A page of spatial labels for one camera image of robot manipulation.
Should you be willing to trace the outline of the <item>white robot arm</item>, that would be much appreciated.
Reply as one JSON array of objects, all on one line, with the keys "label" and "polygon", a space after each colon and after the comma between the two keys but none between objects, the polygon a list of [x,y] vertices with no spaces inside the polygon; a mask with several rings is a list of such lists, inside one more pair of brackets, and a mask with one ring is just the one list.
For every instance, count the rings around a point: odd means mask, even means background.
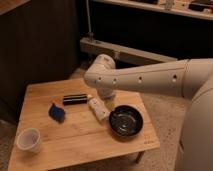
[{"label": "white robot arm", "polygon": [[117,69],[100,54],[85,83],[109,96],[115,89],[178,96],[190,101],[182,124],[174,171],[213,171],[213,59],[185,59]]}]

